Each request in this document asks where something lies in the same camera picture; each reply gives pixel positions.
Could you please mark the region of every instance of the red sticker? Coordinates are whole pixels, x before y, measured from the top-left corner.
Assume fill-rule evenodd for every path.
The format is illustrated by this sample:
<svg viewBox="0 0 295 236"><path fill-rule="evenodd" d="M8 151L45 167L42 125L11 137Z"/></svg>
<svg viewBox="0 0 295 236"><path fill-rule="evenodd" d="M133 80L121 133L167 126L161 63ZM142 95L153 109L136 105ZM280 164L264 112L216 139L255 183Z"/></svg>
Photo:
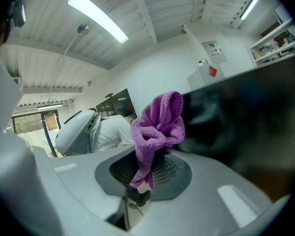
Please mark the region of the red sticker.
<svg viewBox="0 0 295 236"><path fill-rule="evenodd" d="M217 70L214 67L210 66L209 72L210 72L210 75L215 78Z"/></svg>

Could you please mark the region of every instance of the white t-shirt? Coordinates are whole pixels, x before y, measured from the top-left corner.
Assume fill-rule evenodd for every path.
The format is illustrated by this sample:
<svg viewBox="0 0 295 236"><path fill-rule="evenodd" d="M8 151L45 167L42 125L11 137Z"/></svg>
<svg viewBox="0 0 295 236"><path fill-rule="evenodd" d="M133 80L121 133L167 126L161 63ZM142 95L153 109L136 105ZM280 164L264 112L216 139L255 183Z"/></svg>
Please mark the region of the white t-shirt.
<svg viewBox="0 0 295 236"><path fill-rule="evenodd" d="M130 124L124 118L102 120L96 133L92 152L116 148L118 144L134 144Z"/></svg>

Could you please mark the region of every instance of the ceiling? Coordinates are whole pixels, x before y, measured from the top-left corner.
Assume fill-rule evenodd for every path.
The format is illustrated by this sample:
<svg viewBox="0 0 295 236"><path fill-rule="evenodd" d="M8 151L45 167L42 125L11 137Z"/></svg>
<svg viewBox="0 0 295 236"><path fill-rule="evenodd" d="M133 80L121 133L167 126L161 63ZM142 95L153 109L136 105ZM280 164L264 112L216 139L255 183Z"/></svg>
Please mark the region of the ceiling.
<svg viewBox="0 0 295 236"><path fill-rule="evenodd" d="M186 22L231 26L250 0L91 0L129 37L123 44L67 1L25 0L27 21L0 50L9 73L20 76L24 88L85 87L130 55L184 34ZM82 23L90 26L90 33L78 36L61 58ZM78 94L63 93L61 100ZM43 93L25 98L20 105L48 101Z"/></svg>

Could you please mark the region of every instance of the purple cloth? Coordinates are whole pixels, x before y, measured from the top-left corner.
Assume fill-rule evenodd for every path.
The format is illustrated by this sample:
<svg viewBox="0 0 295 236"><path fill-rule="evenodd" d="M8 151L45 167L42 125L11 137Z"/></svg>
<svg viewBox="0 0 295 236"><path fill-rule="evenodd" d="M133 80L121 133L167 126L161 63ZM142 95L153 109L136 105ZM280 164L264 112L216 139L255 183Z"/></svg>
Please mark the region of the purple cloth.
<svg viewBox="0 0 295 236"><path fill-rule="evenodd" d="M185 128L180 117L182 107L182 95L176 91L167 92L157 96L132 123L132 137L139 165L139 170L130 183L132 187L138 187L146 180L152 188L150 169L155 151L184 140Z"/></svg>

